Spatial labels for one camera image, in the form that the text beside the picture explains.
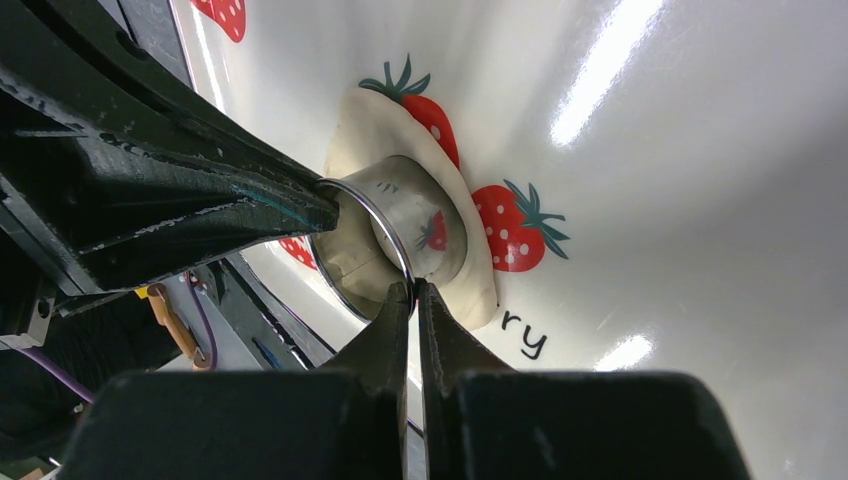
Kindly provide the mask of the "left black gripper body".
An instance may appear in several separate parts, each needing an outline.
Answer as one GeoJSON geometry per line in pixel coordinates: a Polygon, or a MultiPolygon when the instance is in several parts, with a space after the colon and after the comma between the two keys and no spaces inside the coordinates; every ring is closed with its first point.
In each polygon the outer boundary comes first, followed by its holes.
{"type": "Polygon", "coordinates": [[[1,5],[1,224],[67,296],[199,261],[196,92],[96,1],[1,5]]]}

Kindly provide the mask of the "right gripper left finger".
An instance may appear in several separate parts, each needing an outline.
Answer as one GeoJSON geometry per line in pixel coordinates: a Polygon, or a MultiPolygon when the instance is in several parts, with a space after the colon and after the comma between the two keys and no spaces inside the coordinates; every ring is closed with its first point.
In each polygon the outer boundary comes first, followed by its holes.
{"type": "Polygon", "coordinates": [[[112,380],[74,432],[63,479],[401,479],[409,289],[309,371],[112,380]]]}

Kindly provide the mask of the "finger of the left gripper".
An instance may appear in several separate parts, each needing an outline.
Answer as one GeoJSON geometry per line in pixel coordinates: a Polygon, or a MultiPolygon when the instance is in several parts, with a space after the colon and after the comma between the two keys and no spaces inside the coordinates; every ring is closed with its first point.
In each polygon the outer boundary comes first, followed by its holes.
{"type": "Polygon", "coordinates": [[[165,160],[215,171],[254,190],[311,193],[314,172],[232,121],[136,44],[98,1],[43,1],[41,13],[97,70],[96,90],[124,95],[126,137],[165,160]]]}
{"type": "Polygon", "coordinates": [[[191,167],[199,174],[199,261],[195,266],[258,243],[328,231],[336,225],[337,206],[318,193],[317,182],[311,193],[268,192],[191,167]]]}

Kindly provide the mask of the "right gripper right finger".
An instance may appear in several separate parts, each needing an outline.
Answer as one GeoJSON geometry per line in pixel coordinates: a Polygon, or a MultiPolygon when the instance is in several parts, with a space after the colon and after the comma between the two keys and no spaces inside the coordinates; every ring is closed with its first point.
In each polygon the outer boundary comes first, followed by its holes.
{"type": "Polygon", "coordinates": [[[519,372],[417,285],[433,479],[746,479],[724,412],[677,372],[519,372]]]}

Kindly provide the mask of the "white dough piece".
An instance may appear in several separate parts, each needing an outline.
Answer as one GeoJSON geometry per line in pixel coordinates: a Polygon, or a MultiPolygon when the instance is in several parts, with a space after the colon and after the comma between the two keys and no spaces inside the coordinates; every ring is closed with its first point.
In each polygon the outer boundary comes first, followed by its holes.
{"type": "Polygon", "coordinates": [[[340,301],[363,319],[389,284],[425,279],[468,330],[498,308],[485,228],[458,168],[410,113],[361,88],[345,93],[320,185],[335,230],[310,246],[340,301]]]}

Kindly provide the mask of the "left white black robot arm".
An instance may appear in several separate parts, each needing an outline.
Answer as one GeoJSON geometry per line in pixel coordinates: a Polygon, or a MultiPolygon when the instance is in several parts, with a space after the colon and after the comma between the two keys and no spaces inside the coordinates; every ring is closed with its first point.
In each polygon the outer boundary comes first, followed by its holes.
{"type": "Polygon", "coordinates": [[[1,457],[44,456],[175,346],[136,289],[333,229],[314,172],[207,102],[98,1],[1,5],[1,457]]]}

